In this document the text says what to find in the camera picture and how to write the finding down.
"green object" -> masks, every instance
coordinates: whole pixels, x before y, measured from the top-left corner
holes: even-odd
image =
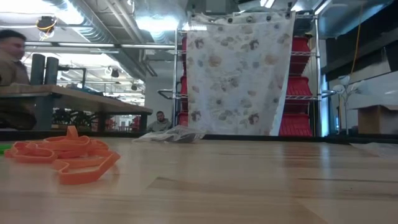
[[[4,151],[10,149],[12,145],[0,145],[0,155],[4,154]]]

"wooden table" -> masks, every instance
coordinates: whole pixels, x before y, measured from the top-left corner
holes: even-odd
[[[122,157],[92,184],[0,158],[1,223],[398,223],[397,159],[352,146],[103,140]]]
[[[60,87],[57,85],[16,85],[0,87],[0,98],[10,100],[20,98],[31,98],[36,101],[36,118],[40,130],[51,128],[52,108],[68,108],[79,111],[90,111],[99,113],[98,129],[104,131],[105,119],[107,114],[111,115],[141,115],[140,130],[145,131],[147,125],[147,115],[152,114],[152,110],[142,106],[123,103],[122,101],[92,95],[78,90]]]

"cardboard box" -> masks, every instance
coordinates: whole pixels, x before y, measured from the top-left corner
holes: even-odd
[[[374,105],[358,110],[359,134],[398,134],[398,105]]]

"red storage tote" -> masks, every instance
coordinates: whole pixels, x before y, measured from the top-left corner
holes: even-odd
[[[310,117],[306,114],[283,114],[279,136],[312,136]]]
[[[186,75],[181,77],[181,94],[185,96],[188,94]],[[182,111],[188,111],[188,98],[185,97],[181,99],[181,109]]]
[[[308,86],[307,77],[289,77],[287,82],[287,96],[312,96]],[[285,113],[306,113],[310,101],[308,100],[285,100]]]
[[[293,52],[307,52],[310,53],[311,50],[308,47],[308,39],[306,37],[294,37],[293,38]],[[301,75],[307,66],[309,55],[306,56],[296,56],[293,55],[290,58],[290,68],[289,75]]]
[[[180,113],[178,115],[178,124],[188,126],[188,113]]]

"wooden tabletop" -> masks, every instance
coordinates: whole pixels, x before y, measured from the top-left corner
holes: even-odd
[[[16,94],[57,94],[60,97],[55,98],[57,108],[69,108],[73,110],[108,112],[108,113],[149,113],[152,109],[142,106],[123,103],[122,101],[110,99],[103,96],[92,95],[83,91],[72,90],[57,85],[16,85],[0,87],[0,95]]]
[[[92,184],[0,158],[1,223],[398,223],[397,159],[352,146],[103,140],[121,159]]]

